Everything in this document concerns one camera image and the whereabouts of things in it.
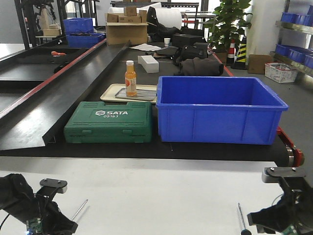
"beige tray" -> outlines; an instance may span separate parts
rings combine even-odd
[[[147,102],[145,100],[137,100],[137,99],[121,99],[121,98],[115,98],[115,95],[122,89],[125,88],[125,84],[112,84],[107,88],[107,90],[102,94],[100,99],[102,101],[111,101],[111,102],[129,102],[129,101],[139,101],[139,102]],[[150,91],[156,91],[157,86],[155,85],[137,85],[137,89],[142,90],[150,90]],[[157,102],[157,97],[155,97],[154,100],[151,101],[152,104],[155,104]]]

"green leaves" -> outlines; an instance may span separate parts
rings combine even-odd
[[[249,2],[251,2],[251,0],[240,0],[238,1],[238,7],[240,9],[246,9],[251,6]]]
[[[220,0],[220,6],[216,7],[215,29],[209,37],[208,42],[216,48],[226,48],[230,46],[231,39],[239,45],[241,35],[245,35],[245,27],[251,27],[251,23],[245,20],[247,15],[244,9],[251,6],[251,0]]]

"blue bin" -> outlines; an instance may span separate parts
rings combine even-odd
[[[312,27],[313,26],[313,16],[306,15],[304,18],[304,21],[303,21],[303,25]]]
[[[306,55],[304,65],[313,69],[313,55]]]
[[[288,105],[255,77],[162,76],[162,141],[272,144]]]
[[[294,13],[283,12],[281,21],[288,23],[295,23],[297,15]]]
[[[290,49],[300,49],[301,47],[294,47],[294,46],[288,46],[288,45],[276,45],[275,52],[277,54],[283,55],[283,56],[289,56]]]
[[[306,15],[297,15],[295,18],[295,23],[304,25],[305,16]]]
[[[313,54],[313,51],[309,49],[299,48],[299,49],[290,49],[289,58],[298,63],[304,63],[305,56]]]
[[[69,47],[74,48],[91,48],[98,42],[105,39],[105,34],[103,33],[91,33],[91,36],[72,36],[67,35],[67,42]]]
[[[308,10],[308,15],[313,15],[313,5],[310,5],[310,8]]]
[[[93,33],[92,18],[72,18],[63,20],[65,34],[72,33]]]

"bottle cap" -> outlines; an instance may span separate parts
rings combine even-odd
[[[134,65],[134,61],[133,60],[127,60],[126,65]]]

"white cup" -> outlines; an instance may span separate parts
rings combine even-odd
[[[170,38],[164,38],[164,46],[168,47],[170,44],[171,39]]]

